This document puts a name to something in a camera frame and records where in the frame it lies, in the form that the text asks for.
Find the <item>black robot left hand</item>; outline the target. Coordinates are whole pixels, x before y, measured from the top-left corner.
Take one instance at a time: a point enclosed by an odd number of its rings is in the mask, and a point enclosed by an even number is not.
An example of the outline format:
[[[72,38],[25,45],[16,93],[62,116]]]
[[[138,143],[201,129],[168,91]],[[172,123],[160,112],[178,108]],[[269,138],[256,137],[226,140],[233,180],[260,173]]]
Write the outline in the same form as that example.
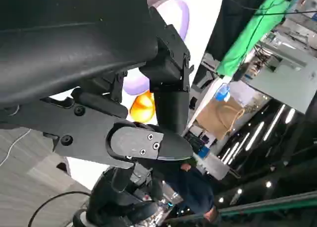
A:
[[[186,160],[189,61],[147,0],[0,0],[0,123],[43,132],[59,155],[123,169]],[[157,125],[126,119],[134,68],[150,80]]]

